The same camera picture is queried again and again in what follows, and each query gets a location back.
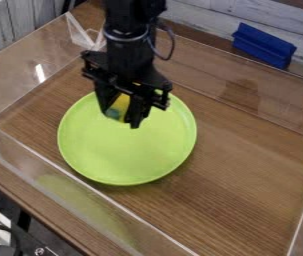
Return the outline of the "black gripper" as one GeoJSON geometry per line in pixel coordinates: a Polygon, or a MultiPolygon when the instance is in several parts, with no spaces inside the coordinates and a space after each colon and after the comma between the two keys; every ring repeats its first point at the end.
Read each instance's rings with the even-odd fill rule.
{"type": "Polygon", "coordinates": [[[82,76],[93,81],[94,94],[101,113],[120,94],[129,96],[124,122],[137,129],[148,117],[150,107],[165,110],[169,105],[170,81],[158,73],[152,64],[141,67],[133,76],[108,70],[108,54],[85,50],[80,53],[84,61],[82,76]]]}

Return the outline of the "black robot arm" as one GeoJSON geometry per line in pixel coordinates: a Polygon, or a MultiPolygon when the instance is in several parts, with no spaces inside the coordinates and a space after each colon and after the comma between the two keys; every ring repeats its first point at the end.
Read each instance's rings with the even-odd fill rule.
{"type": "Polygon", "coordinates": [[[158,15],[166,0],[102,0],[106,50],[86,50],[82,76],[93,81],[98,109],[108,118],[136,129],[150,109],[169,104],[170,81],[153,66],[158,15]]]}

